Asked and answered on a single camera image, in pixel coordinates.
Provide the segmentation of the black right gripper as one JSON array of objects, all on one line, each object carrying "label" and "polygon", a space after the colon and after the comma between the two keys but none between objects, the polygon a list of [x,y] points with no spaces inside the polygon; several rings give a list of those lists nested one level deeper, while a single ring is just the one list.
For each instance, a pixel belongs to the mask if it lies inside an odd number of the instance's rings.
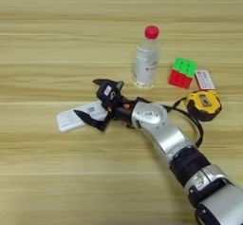
[{"label": "black right gripper", "polygon": [[[123,81],[113,81],[109,79],[95,79],[93,80],[94,84],[101,86],[104,83],[113,83],[118,90],[121,90],[124,86]],[[87,125],[97,128],[100,131],[104,131],[110,121],[113,119],[115,121],[122,121],[126,123],[127,128],[133,128],[132,123],[132,113],[135,108],[135,105],[138,102],[136,100],[128,100],[124,97],[117,104],[109,105],[107,110],[109,111],[105,116],[103,121],[97,121],[93,119],[89,114],[81,111],[75,110],[74,113]]]}]

